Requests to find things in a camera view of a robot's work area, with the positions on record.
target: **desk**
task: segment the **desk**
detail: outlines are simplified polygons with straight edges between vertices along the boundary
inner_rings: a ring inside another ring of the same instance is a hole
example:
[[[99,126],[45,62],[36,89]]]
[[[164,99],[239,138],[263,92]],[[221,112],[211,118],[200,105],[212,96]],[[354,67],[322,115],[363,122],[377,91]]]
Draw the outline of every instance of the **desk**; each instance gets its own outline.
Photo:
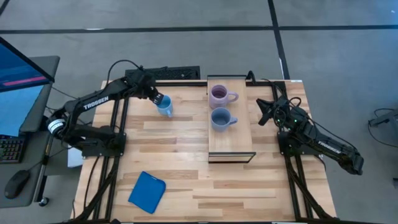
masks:
[[[309,112],[302,82],[286,81],[289,97],[299,96]],[[283,156],[279,154],[272,121],[260,126],[257,98],[272,101],[267,86],[247,87],[253,151],[248,164],[208,163],[208,103],[206,88],[194,86],[159,87],[173,99],[174,117],[159,116],[147,100],[129,99],[127,144],[120,159],[111,219],[121,222],[243,222],[295,220]],[[121,102],[117,120],[121,119]],[[95,126],[108,125],[113,102],[96,109]],[[324,167],[314,156],[302,156],[307,186],[318,203],[335,216]],[[95,158],[84,161],[75,197],[76,214],[83,208],[88,176]],[[93,172],[88,202],[98,188],[100,158]],[[151,215],[127,200],[141,171],[166,182],[167,190]],[[297,189],[302,217],[303,198]],[[107,193],[101,203],[104,217]]]
[[[52,77],[55,76],[58,62],[60,60],[58,56],[32,57],[30,59],[43,68],[49,75]],[[17,198],[9,200],[4,197],[4,188],[6,187],[8,180],[17,171],[29,169],[34,164],[38,163],[44,156],[50,134],[47,130],[40,131],[39,128],[43,118],[45,105],[49,98],[50,90],[51,84],[43,87],[40,95],[37,97],[36,102],[27,115],[26,120],[20,128],[21,132],[32,133],[25,149],[22,162],[19,164],[0,164],[0,208],[23,207],[32,203],[34,193],[37,188],[37,181],[40,176],[40,165],[37,165],[30,170],[30,178]]]

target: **blue cloth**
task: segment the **blue cloth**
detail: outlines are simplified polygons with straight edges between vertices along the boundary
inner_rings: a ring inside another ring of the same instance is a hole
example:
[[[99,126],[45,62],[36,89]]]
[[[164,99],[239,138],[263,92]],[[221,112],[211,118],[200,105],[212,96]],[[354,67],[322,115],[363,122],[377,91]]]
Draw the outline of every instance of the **blue cloth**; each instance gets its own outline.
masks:
[[[18,136],[43,86],[0,93],[0,134]]]
[[[153,214],[166,190],[166,183],[163,180],[142,171],[136,186],[131,192],[129,202],[137,205],[147,213]]]

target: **monitor screen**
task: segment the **monitor screen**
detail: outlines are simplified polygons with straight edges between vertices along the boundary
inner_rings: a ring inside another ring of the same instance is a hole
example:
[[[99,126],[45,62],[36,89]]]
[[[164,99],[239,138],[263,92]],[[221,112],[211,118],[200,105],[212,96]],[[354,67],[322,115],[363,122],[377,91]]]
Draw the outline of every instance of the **monitor screen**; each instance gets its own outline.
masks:
[[[0,37],[0,92],[50,82],[49,74]]]

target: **wooden plank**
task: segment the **wooden plank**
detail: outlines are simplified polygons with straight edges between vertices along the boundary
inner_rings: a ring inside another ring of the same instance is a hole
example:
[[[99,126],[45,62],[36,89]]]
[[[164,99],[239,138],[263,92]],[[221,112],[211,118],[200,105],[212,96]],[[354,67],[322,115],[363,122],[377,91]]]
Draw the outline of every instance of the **wooden plank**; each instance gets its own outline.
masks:
[[[252,139],[245,80],[208,80],[208,91],[210,92],[215,85],[224,85],[228,91],[234,91],[239,95],[237,101],[228,103],[226,107],[232,116],[238,118],[238,122],[228,127],[225,132],[215,131],[211,127],[213,110],[209,107],[209,152],[251,152]]]
[[[285,83],[288,95],[301,97],[302,106],[309,112],[303,83]],[[127,145],[120,160],[111,219],[117,218],[122,222],[294,220],[285,161],[279,154],[275,138],[277,128],[272,120],[265,126],[257,124],[261,111],[255,100],[272,100],[271,88],[246,88],[252,150],[257,153],[249,164],[208,163],[208,96],[205,86],[160,87],[159,91],[172,97],[174,118],[159,115],[148,100],[130,99],[125,129]],[[113,102],[97,107],[95,125],[109,124],[112,107]],[[302,156],[302,160],[309,191],[326,212],[335,216],[323,165],[313,156]],[[88,176],[94,161],[95,158],[84,161],[75,197],[76,215],[83,210]],[[94,170],[88,201],[97,191],[102,161],[100,158]],[[148,214],[127,201],[142,171],[166,183],[167,190],[154,214]],[[298,197],[300,210],[305,216],[299,190]],[[107,199],[106,193],[100,217],[104,217]]]

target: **keyboard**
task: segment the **keyboard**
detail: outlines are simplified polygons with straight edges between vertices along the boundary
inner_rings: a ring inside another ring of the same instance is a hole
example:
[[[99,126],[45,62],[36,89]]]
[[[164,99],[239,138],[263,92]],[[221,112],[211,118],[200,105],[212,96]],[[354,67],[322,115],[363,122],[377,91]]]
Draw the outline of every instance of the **keyboard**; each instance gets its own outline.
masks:
[[[134,73],[136,70],[126,70],[126,75]],[[199,66],[189,67],[163,67],[145,68],[145,71],[155,77],[156,80],[199,80]]]
[[[26,144],[26,136],[0,135],[0,164],[20,163]]]

